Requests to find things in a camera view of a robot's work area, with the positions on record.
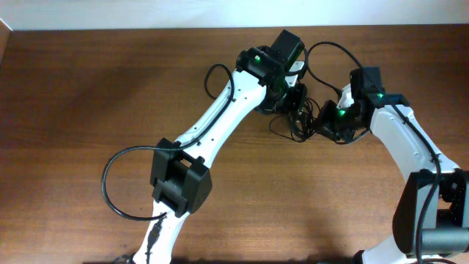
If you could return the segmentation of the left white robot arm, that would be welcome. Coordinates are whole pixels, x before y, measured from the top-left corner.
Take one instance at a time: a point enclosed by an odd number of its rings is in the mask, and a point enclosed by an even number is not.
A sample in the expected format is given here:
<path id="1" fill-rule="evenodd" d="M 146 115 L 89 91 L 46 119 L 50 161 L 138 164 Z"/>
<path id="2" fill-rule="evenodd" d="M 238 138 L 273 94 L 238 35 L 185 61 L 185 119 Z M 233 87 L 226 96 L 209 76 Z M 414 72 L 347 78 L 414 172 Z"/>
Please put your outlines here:
<path id="1" fill-rule="evenodd" d="M 130 263 L 170 263 L 184 221 L 213 187 L 210 167 L 224 142 L 248 115 L 298 112 L 306 91 L 297 84 L 305 45 L 283 30 L 270 46 L 242 51 L 229 81 L 202 117 L 175 142 L 161 139 L 153 154 L 153 210 L 142 245 Z"/>

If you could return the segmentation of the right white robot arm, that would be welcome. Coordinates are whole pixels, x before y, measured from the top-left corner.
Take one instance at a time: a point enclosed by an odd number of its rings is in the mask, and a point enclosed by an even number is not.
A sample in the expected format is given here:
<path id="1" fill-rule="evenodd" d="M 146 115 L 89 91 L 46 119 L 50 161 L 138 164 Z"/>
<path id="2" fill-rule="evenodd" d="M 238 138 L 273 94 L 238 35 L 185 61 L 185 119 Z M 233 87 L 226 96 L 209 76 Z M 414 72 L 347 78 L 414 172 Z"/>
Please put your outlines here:
<path id="1" fill-rule="evenodd" d="M 386 93 L 378 67 L 350 72 L 339 102 L 321 108 L 316 131 L 337 144 L 371 133 L 405 181 L 391 235 L 354 263 L 444 263 L 468 252 L 468 171 L 432 142 L 403 95 Z"/>

